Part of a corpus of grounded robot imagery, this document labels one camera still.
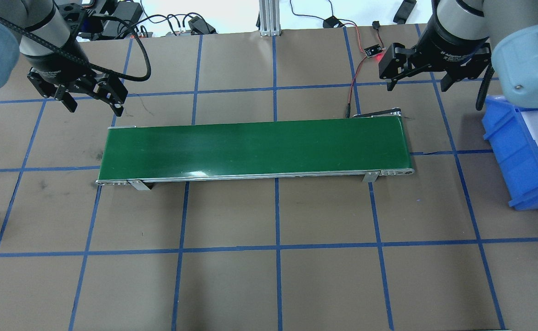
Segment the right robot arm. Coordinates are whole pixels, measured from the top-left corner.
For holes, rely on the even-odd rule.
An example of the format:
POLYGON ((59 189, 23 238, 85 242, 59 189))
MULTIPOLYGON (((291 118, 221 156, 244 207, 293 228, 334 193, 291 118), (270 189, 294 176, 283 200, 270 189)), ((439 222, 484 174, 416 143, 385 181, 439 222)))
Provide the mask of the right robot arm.
POLYGON ((538 0, 434 0, 418 42, 391 44, 378 73, 388 91, 419 73, 444 73, 442 91, 484 75, 477 109, 497 74, 507 101, 538 108, 538 0))

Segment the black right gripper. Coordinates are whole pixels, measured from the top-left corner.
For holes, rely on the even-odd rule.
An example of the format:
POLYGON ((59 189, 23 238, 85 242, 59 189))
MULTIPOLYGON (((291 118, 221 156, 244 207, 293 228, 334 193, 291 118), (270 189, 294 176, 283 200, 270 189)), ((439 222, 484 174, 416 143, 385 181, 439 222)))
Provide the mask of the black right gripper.
POLYGON ((406 48, 393 43, 378 64, 379 78, 393 91, 398 81, 419 73, 446 73, 440 81, 441 92, 455 82, 478 78, 490 64, 491 48, 487 38, 462 39, 439 21, 429 21, 418 43, 406 48))

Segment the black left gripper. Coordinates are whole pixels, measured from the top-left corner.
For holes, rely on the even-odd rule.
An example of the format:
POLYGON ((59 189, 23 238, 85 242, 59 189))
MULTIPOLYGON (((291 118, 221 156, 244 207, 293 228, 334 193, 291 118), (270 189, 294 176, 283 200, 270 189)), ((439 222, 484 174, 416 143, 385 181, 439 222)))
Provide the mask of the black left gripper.
POLYGON ((115 75, 98 74, 56 53, 28 54, 27 60, 31 64, 27 78, 41 97, 61 101, 75 113, 78 103, 71 95, 83 94, 107 103, 116 117, 123 115, 128 90, 115 75))

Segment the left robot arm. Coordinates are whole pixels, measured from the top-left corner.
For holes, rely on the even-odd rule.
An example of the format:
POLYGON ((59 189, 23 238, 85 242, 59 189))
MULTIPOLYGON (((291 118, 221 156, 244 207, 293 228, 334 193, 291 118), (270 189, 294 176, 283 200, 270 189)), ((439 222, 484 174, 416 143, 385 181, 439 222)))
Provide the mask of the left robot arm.
POLYGON ((0 88, 23 56, 31 65, 27 79, 42 98, 73 113, 73 94, 84 94, 107 103, 120 117, 128 94, 120 74, 92 69, 76 39, 102 32, 105 19, 75 2, 0 0, 0 88))

